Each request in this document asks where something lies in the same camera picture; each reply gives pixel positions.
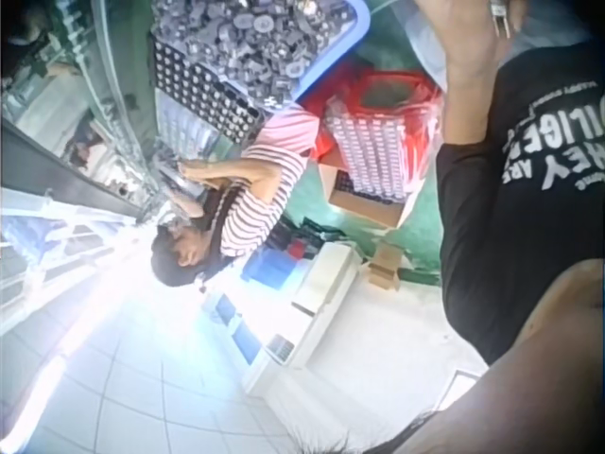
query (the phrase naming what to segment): blue plastic basket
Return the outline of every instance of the blue plastic basket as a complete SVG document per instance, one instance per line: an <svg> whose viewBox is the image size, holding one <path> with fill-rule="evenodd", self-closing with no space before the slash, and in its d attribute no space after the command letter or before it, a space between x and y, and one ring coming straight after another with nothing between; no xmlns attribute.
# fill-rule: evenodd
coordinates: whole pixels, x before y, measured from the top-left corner
<svg viewBox="0 0 605 454"><path fill-rule="evenodd" d="M346 0L357 16L353 26L338 37L335 43L324 49L321 55L302 76L299 87L294 92L294 100L301 97L330 67L349 52L370 29L370 10L364 0Z"/></svg>

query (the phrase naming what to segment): woman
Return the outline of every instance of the woman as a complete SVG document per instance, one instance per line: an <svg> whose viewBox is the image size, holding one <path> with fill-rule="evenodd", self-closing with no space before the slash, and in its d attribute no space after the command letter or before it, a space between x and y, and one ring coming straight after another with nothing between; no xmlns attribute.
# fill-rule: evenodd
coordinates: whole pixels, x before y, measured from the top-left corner
<svg viewBox="0 0 605 454"><path fill-rule="evenodd" d="M364 452L605 452L602 47L534 48L500 68L513 40L496 37L488 0L416 3L446 62L445 313L491 367ZM509 3L513 30L526 7Z"/></svg>
<svg viewBox="0 0 605 454"><path fill-rule="evenodd" d="M210 211L179 197L193 225L159 228L151 258L158 279L171 287L192 284L201 274L207 281L261 246L304 173L318 127L317 117L295 105L274 115L240 159L183 163L185 178L229 183L211 193Z"/></svg>

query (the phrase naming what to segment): pink striped shirt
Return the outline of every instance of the pink striped shirt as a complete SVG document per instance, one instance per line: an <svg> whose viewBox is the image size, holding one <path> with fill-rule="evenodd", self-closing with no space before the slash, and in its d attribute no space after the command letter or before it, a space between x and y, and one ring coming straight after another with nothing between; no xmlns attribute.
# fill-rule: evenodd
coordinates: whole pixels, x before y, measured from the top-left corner
<svg viewBox="0 0 605 454"><path fill-rule="evenodd" d="M238 182L243 190L235 199L223 226L220 249L224 255L242 256L253 252L267 240L271 229L285 210L294 185L306 169L303 153L315 146L320 120L293 104L275 114L242 152L243 158L277 163L282 181L271 203L264 203L250 192L248 182Z"/></svg>

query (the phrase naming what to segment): small cardboard box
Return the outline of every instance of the small cardboard box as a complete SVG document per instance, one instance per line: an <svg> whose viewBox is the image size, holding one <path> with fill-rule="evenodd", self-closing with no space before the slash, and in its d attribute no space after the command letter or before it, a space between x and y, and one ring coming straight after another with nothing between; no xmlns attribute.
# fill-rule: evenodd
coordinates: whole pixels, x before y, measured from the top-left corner
<svg viewBox="0 0 605 454"><path fill-rule="evenodd" d="M404 252L396 246L385 242L378 243L376 253L370 261L370 282L385 290L399 289L397 271Z"/></svg>
<svg viewBox="0 0 605 454"><path fill-rule="evenodd" d="M379 201L370 201L348 192L338 191L335 189L338 171L347 170L338 148L333 148L321 158L319 170L323 194L328 203L352 215L369 219L391 229L397 229L404 223L420 193L420 190L417 191L407 199L406 203L385 205Z"/></svg>

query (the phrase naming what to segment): white tile floor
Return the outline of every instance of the white tile floor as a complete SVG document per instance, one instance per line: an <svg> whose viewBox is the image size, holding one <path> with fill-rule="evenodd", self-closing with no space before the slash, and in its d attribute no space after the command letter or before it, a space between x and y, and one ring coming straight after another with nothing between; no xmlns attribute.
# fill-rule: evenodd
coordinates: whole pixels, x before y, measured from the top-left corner
<svg viewBox="0 0 605 454"><path fill-rule="evenodd" d="M135 287L70 358L26 453L296 453L273 412L241 390L196 295L151 276ZM80 286L2 338L3 410L18 402L94 289Z"/></svg>

